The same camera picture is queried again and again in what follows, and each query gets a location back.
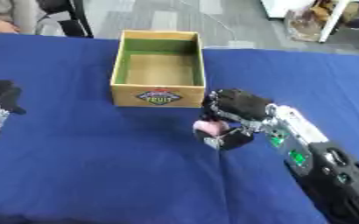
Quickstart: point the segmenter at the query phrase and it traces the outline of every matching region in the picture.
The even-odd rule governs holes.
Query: gray carpet
[[[99,39],[123,29],[192,31],[205,47],[359,54],[359,31],[341,29],[325,44],[294,41],[281,21],[270,21],[260,0],[86,0]]]

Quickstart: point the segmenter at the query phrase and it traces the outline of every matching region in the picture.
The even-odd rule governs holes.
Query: blue tablecloth
[[[196,108],[118,108],[117,41],[0,35],[0,79],[23,90],[0,135],[0,215],[130,224],[325,223],[265,137],[197,142]],[[359,56],[205,50],[208,88],[299,109],[359,158]]]

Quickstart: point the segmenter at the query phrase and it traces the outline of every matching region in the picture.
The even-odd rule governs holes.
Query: white cabinet
[[[303,9],[314,0],[261,0],[269,18],[284,18],[289,10]]]

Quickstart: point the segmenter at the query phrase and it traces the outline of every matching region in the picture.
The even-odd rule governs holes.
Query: cardboard box
[[[199,108],[206,88],[199,35],[124,31],[110,86],[118,106]]]

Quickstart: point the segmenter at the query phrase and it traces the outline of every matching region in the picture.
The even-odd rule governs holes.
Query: cable
[[[192,10],[198,11],[200,14],[202,14],[202,15],[204,15],[204,16],[206,16],[206,17],[212,19],[212,20],[214,20],[217,24],[221,25],[224,29],[226,29],[228,32],[231,33],[231,36],[232,36],[232,38],[233,38],[234,41],[237,41],[236,33],[235,33],[233,30],[231,30],[228,26],[226,26],[222,21],[216,19],[215,17],[213,17],[213,16],[211,16],[211,15],[208,15],[208,14],[206,14],[206,13],[203,13],[203,12],[201,12],[201,11],[195,9],[194,6],[192,6],[190,3],[186,3],[186,2],[184,2],[183,0],[178,0],[178,1],[179,1],[180,3],[182,3],[182,4],[186,5],[186,6],[188,6],[188,7],[191,8]]]

